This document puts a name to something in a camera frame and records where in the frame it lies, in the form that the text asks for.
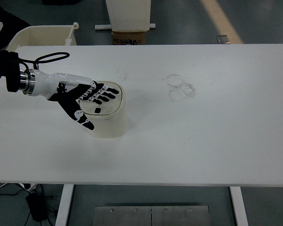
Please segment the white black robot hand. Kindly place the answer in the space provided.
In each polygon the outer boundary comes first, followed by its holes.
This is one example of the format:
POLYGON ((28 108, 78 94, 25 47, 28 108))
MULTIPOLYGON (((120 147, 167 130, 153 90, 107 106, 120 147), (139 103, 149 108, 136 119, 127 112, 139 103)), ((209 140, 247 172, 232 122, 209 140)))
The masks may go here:
POLYGON ((115 99, 119 94, 117 89, 97 83, 90 78, 54 73, 46 74, 33 69, 34 87, 32 96, 42 96, 49 101, 58 102, 71 119, 89 130, 94 130, 94 125, 89 121, 77 100, 86 100, 101 105, 109 99, 115 99))

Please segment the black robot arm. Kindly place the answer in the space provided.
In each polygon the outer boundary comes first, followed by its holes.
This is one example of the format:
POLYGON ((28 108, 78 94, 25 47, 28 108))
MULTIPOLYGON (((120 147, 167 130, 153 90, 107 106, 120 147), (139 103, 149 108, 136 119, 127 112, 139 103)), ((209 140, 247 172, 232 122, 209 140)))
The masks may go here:
POLYGON ((39 64, 69 56, 67 52, 56 52, 29 61, 19 58, 16 52, 0 50, 0 79, 5 77, 8 92, 20 90, 25 95, 43 96, 58 102, 71 119, 93 130, 93 123, 87 119, 78 102, 101 105, 115 99, 119 91, 90 78, 65 73, 46 74, 39 70, 39 64))

